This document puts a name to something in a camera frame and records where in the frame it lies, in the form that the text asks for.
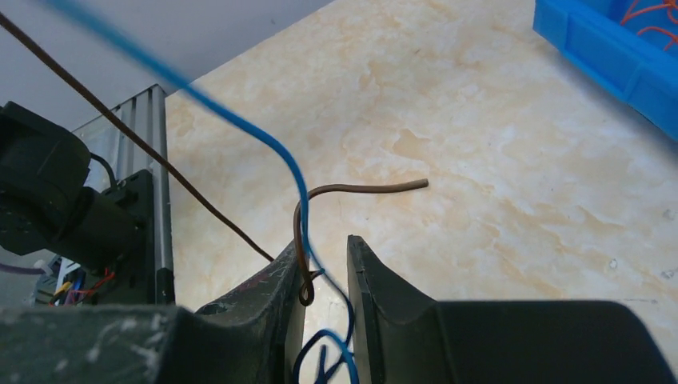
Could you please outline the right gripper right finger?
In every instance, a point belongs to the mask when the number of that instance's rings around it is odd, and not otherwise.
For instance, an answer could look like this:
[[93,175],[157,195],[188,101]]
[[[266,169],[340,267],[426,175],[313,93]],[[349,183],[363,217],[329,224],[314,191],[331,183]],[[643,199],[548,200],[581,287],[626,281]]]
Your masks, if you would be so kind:
[[610,301],[436,301],[347,240],[362,383],[673,383],[643,322]]

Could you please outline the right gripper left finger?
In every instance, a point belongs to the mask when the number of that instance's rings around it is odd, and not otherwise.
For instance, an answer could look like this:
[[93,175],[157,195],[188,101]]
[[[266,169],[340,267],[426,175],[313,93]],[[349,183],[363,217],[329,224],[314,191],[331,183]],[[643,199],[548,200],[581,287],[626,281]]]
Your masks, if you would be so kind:
[[289,383],[303,339],[293,245],[197,311],[4,308],[4,383]]

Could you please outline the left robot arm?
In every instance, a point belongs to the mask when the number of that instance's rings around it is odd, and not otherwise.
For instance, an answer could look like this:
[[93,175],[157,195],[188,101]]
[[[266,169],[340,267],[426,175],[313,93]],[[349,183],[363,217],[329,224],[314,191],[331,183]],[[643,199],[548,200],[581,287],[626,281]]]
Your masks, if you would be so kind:
[[1,245],[78,264],[50,306],[153,304],[154,186],[140,170],[96,191],[86,144],[14,102],[1,109]]

